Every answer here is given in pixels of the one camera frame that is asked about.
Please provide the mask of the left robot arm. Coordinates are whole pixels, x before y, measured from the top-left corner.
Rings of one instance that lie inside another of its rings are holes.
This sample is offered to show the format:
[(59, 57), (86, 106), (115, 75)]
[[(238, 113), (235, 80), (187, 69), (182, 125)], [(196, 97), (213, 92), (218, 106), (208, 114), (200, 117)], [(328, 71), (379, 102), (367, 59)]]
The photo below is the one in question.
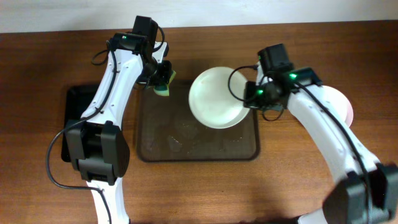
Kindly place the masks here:
[(165, 59), (169, 45), (149, 34), (117, 33), (106, 43), (106, 70), (99, 87), (78, 120), (63, 134), (72, 167), (85, 180), (99, 223), (129, 223), (124, 205), (123, 176), (130, 159), (122, 133), (126, 105), (136, 84), (168, 92), (175, 76)]

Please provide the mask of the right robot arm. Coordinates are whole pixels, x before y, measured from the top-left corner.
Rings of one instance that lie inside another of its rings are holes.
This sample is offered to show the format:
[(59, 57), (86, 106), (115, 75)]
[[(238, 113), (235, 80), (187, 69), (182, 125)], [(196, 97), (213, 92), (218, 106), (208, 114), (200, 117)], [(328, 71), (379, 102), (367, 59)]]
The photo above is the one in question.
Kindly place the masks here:
[(397, 215), (397, 166), (384, 165), (355, 136), (330, 103), (311, 68), (277, 72), (256, 66), (245, 99), (261, 109), (281, 105), (307, 130), (326, 161), (335, 188), (322, 207), (293, 223), (384, 223)]

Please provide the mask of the green and yellow sponge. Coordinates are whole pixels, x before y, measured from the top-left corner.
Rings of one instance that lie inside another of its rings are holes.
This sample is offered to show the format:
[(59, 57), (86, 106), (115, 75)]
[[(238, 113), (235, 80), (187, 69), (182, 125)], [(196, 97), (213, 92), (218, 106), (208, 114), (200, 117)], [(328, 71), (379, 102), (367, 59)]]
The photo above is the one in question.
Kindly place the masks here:
[(175, 78), (176, 72), (172, 70), (171, 76), (169, 78), (169, 82), (164, 84), (164, 85), (159, 85), (154, 87), (154, 93), (159, 96), (169, 96), (170, 91), (169, 91), (169, 85)]

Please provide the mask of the white plate with sauce streak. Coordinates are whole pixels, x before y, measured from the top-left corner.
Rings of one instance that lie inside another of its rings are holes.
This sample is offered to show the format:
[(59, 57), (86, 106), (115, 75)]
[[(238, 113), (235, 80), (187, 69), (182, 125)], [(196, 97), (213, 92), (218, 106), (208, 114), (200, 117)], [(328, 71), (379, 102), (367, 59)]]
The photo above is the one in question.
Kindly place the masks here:
[(323, 85), (323, 91), (324, 100), (334, 107), (340, 118), (350, 127), (353, 122), (354, 113), (349, 99), (342, 92), (330, 86)]

